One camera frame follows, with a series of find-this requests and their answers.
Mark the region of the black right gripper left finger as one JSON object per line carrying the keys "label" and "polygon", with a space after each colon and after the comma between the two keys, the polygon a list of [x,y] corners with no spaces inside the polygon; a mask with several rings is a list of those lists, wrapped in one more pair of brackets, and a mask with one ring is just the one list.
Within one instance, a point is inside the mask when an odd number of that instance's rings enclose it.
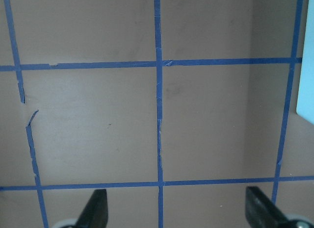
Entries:
{"label": "black right gripper left finger", "polygon": [[105,228],[107,226],[106,189],[94,190],[76,221],[75,228]]}

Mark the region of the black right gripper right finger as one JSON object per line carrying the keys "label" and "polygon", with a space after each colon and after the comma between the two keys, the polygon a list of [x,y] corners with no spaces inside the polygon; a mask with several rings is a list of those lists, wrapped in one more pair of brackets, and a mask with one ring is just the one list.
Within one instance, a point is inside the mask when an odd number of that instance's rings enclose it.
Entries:
{"label": "black right gripper right finger", "polygon": [[293,228],[289,220],[257,186],[245,191],[245,217],[251,228]]}

